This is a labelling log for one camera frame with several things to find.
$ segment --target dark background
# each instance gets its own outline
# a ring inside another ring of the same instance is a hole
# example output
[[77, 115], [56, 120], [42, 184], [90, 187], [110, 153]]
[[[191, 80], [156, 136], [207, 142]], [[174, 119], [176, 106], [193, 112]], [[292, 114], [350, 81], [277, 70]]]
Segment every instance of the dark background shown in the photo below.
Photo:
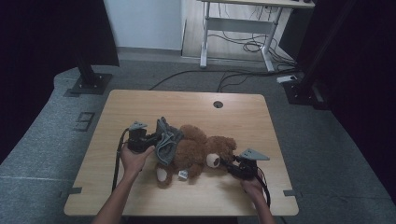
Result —
[[77, 66], [119, 65], [103, 1], [7, 1], [0, 7], [1, 157], [23, 137], [48, 101], [53, 78]]
[[[347, 3], [352, 8], [342, 18]], [[301, 47], [299, 38], [283, 41], [285, 51], [294, 55], [303, 70], [325, 84], [328, 107], [396, 202], [394, 8], [390, 0], [318, 0], [313, 12], [297, 11], [288, 22], [294, 26], [286, 27], [290, 34], [299, 29], [305, 34], [298, 20], [312, 16]], [[341, 25], [333, 29], [338, 21]], [[332, 30], [334, 37], [320, 57]]]

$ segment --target table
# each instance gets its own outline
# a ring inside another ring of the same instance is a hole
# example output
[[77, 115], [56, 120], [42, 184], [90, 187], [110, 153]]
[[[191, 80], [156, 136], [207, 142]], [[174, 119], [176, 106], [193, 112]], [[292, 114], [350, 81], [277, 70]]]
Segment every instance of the table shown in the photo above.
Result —
[[[214, 102], [222, 102], [222, 108]], [[271, 193], [271, 211], [276, 216], [294, 216], [298, 206], [291, 190], [289, 175], [276, 139], [276, 133], [265, 99], [258, 94], [177, 92], [177, 91], [112, 91], [93, 134], [64, 212], [69, 216], [94, 216], [111, 193], [116, 149], [122, 131], [138, 120], [147, 123], [154, 133], [156, 120], [166, 117], [174, 127], [193, 124], [207, 136], [232, 137], [237, 144], [235, 155], [248, 147], [270, 157], [258, 161]], [[181, 181], [174, 176], [168, 189], [156, 183], [151, 154], [134, 182], [123, 214], [125, 216], [255, 216], [256, 211], [239, 181], [231, 175], [205, 169], [194, 181]], [[120, 168], [119, 180], [123, 169]]]
[[[201, 61], [200, 67], [206, 68], [207, 59], [207, 33], [209, 30], [216, 31], [229, 31], [239, 33], [252, 33], [268, 35], [265, 41], [264, 48], [262, 48], [262, 57], [264, 58], [265, 65], [268, 71], [274, 71], [274, 67], [271, 62], [271, 55], [269, 54], [269, 48], [274, 38], [276, 27], [279, 22], [280, 15], [283, 7], [292, 8], [313, 8], [315, 4], [311, 1], [305, 3], [303, 0], [298, 2], [291, 0], [200, 0], [206, 3], [205, 9], [205, 22], [204, 22], [204, 41], [201, 46]], [[256, 6], [268, 6], [268, 7], [279, 7], [276, 17], [273, 21], [248, 21], [248, 20], [236, 20], [226, 18], [213, 18], [209, 16], [210, 3], [226, 3], [226, 4], [241, 4], [241, 5], [256, 5]]]

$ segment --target teddy bear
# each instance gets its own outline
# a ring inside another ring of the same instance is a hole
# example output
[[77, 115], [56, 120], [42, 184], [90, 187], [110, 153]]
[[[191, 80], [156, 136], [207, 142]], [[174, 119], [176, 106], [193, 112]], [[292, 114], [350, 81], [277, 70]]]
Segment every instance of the teddy bear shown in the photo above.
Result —
[[200, 175], [205, 167], [227, 169], [220, 164], [220, 159], [233, 161], [236, 143], [232, 138], [210, 136], [196, 126], [187, 124], [180, 127], [183, 138], [178, 142], [175, 157], [169, 165], [157, 163], [157, 183], [160, 188], [168, 187], [174, 174], [179, 173], [185, 179]]

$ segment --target gray carpet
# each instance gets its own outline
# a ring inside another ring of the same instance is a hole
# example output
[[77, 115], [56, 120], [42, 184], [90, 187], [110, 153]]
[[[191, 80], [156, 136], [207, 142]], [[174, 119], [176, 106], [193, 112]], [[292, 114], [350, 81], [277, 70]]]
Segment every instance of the gray carpet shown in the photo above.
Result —
[[[209, 62], [206, 71], [240, 67], [224, 64]], [[240, 68], [263, 69], [249, 63]], [[106, 92], [79, 97], [64, 97], [78, 70], [58, 75], [49, 102], [0, 167], [0, 223], [90, 223], [91, 217], [66, 216], [64, 204], [109, 92], [148, 90], [172, 74], [198, 69], [197, 63], [136, 58], [120, 61], [120, 68], [95, 66], [95, 72], [114, 75]], [[185, 74], [155, 90], [216, 91], [221, 76]], [[224, 91], [258, 93], [267, 101], [300, 208], [295, 217], [277, 217], [278, 223], [395, 223], [395, 205], [330, 111], [290, 105], [276, 77], [251, 77]], [[77, 123], [81, 112], [94, 113], [87, 132], [75, 131], [81, 125]], [[257, 219], [239, 217], [238, 222], [257, 223]]]

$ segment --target white wall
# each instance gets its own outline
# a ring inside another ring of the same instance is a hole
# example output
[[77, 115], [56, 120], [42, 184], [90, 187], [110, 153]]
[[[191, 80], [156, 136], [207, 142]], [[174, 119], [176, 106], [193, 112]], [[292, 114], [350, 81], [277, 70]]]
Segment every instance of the white wall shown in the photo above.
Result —
[[187, 8], [189, 7], [189, 1], [190, 0], [180, 0], [181, 4], [181, 41], [183, 41], [184, 37], [184, 28], [186, 25], [186, 19], [187, 19]]
[[182, 0], [105, 0], [117, 47], [177, 49]]

